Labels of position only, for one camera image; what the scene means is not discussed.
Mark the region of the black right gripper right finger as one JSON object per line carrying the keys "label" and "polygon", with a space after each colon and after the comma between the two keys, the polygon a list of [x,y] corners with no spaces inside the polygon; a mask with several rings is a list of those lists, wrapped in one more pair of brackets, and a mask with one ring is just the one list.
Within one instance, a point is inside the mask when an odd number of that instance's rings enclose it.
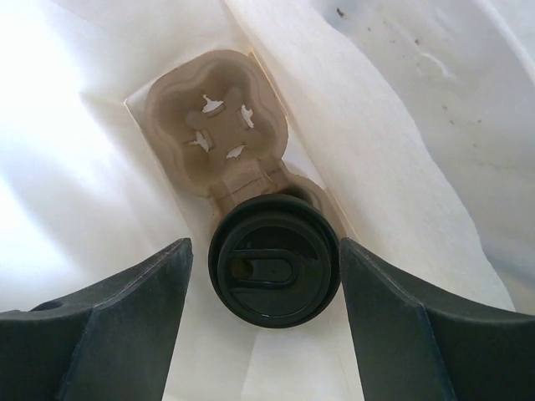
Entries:
{"label": "black right gripper right finger", "polygon": [[473,302],[340,244],[367,400],[532,400],[534,317]]}

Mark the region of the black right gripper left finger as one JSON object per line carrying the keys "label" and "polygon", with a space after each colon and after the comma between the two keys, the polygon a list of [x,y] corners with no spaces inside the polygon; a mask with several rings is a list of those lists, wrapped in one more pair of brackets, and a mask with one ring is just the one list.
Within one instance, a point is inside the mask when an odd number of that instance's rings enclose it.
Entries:
{"label": "black right gripper left finger", "polygon": [[191,240],[30,311],[1,314],[3,400],[161,400]]}

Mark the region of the black cup lid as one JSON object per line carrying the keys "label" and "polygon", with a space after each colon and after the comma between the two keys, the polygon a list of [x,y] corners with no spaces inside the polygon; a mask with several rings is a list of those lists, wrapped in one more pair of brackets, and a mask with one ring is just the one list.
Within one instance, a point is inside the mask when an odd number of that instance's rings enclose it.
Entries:
{"label": "black cup lid", "polygon": [[339,237],[307,201],[260,195],[219,222],[207,267],[234,315],[258,327],[296,327],[321,314],[339,289]]}

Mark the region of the brown paper bag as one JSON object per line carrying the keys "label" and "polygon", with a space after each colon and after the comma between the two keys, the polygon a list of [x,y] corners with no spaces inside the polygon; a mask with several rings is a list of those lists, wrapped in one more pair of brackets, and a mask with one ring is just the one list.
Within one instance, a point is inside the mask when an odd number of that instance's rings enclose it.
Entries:
{"label": "brown paper bag", "polygon": [[208,203],[141,130],[148,88],[210,50],[258,61],[286,160],[349,235],[462,297],[534,311],[531,1],[4,1],[1,309],[29,310],[188,237],[166,400],[361,400],[344,297],[256,328],[206,269]]}

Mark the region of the single brown cup carrier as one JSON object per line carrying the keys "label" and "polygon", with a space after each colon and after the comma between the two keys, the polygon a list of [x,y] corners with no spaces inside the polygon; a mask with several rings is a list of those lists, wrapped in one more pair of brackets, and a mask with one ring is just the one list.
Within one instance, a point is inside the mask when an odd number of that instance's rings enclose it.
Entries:
{"label": "single brown cup carrier", "polygon": [[324,190],[283,162],[283,107],[245,54],[211,51],[161,76],[147,94],[142,129],[171,184],[210,202],[214,225],[255,196],[297,191],[343,232]]}

